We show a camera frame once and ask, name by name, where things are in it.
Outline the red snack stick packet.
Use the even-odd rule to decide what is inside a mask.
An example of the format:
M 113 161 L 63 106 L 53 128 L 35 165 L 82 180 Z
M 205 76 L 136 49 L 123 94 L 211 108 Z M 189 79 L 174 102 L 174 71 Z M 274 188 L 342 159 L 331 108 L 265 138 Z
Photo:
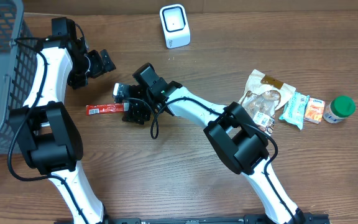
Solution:
M 123 113 L 125 111 L 128 111 L 128 109 L 129 109 L 129 103 L 87 105 L 86 115 Z

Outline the beige dog bone treat bag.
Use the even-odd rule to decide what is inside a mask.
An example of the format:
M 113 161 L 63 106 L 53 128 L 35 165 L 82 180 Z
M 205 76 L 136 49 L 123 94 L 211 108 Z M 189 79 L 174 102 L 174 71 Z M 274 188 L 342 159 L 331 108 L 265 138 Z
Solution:
M 295 90 L 294 86 L 254 69 L 238 103 L 257 127 L 271 136 L 275 127 L 276 111 L 290 100 Z

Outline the teal orange tissue pack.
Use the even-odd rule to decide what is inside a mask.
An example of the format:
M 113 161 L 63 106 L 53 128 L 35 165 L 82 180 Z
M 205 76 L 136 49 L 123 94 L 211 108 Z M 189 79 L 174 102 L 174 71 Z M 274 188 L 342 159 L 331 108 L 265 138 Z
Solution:
M 305 110 L 309 98 L 309 95 L 294 92 L 293 96 L 285 104 L 279 120 L 284 120 L 287 123 L 295 125 L 299 130 L 302 130 Z

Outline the small green lidded jar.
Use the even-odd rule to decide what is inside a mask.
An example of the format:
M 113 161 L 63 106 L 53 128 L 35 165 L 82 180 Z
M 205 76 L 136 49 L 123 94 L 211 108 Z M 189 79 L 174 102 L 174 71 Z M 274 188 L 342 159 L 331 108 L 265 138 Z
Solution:
M 332 124 L 350 117 L 356 110 L 354 100 L 349 96 L 338 96 L 325 107 L 323 118 Z

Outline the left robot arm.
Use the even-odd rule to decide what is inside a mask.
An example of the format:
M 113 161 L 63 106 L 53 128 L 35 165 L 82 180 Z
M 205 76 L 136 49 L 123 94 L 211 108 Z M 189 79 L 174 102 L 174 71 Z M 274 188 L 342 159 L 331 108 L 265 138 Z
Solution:
M 110 223 L 105 206 L 94 194 L 83 170 L 83 142 L 64 105 L 68 86 L 88 84 L 90 78 L 115 70 L 106 50 L 89 51 L 80 26 L 67 17 L 52 19 L 52 33 L 29 47 L 36 54 L 37 69 L 30 95 L 23 106 L 9 113 L 26 164 L 38 177 L 21 177 L 7 160 L 9 172 L 23 182 L 49 180 L 57 188 L 73 216 L 72 223 Z

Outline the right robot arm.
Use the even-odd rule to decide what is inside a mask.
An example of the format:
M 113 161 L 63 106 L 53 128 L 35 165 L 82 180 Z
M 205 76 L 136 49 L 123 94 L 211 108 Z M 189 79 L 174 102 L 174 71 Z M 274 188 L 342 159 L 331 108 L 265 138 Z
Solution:
M 144 124 L 150 121 L 150 136 L 159 135 L 162 113 L 185 118 L 201 128 L 220 161 L 250 183 L 272 223 L 304 223 L 304 213 L 286 194 L 272 162 L 278 155 L 277 143 L 260 130 L 245 109 L 236 102 L 219 105 L 190 92 L 182 84 L 166 82 L 151 63 L 134 74 L 135 85 L 117 83 L 115 102 L 128 102 L 123 121 Z

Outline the white barcode scanner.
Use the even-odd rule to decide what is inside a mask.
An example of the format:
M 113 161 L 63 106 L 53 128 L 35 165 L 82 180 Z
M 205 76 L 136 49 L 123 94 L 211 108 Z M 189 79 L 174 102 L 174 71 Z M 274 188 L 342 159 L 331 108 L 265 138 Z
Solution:
M 165 45 L 168 49 L 183 47 L 191 42 L 185 8 L 181 4 L 164 6 L 159 12 Z

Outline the grey plastic mesh basket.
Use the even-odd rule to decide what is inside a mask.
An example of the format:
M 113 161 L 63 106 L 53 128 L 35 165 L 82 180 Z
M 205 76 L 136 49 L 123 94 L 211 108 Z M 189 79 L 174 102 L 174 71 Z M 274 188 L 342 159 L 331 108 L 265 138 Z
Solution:
M 20 0 L 0 0 L 0 154 L 6 154 L 13 132 L 9 112 L 28 97 L 37 68 L 35 40 L 24 22 Z

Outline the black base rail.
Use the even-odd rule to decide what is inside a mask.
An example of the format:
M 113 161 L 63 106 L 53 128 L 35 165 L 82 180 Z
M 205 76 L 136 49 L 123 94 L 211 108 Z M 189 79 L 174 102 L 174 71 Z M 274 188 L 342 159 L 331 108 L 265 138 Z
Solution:
M 305 224 L 330 224 L 329 216 L 317 215 L 312 213 L 305 213 Z M 273 223 L 268 221 L 266 215 L 245 215 L 243 217 L 214 217 L 214 218 L 201 218 L 201 219 L 154 219 L 154 220 L 141 220 L 140 218 L 118 218 L 112 219 L 107 223 L 116 224 L 263 224 Z

